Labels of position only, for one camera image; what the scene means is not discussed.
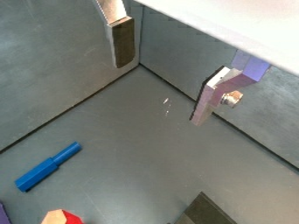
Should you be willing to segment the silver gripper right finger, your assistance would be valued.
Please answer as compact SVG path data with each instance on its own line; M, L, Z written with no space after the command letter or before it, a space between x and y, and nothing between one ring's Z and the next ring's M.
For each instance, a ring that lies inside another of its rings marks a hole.
M236 50L232 68L223 66L201 85L191 122L200 126L219 105L235 108L243 94L239 90L260 81L271 67L269 63L247 52Z

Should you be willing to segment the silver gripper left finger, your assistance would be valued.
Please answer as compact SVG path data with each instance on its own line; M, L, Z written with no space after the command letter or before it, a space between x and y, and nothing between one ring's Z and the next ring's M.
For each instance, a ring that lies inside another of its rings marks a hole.
M124 67L136 56L135 19L127 15L123 0L92 1L107 25L113 65Z

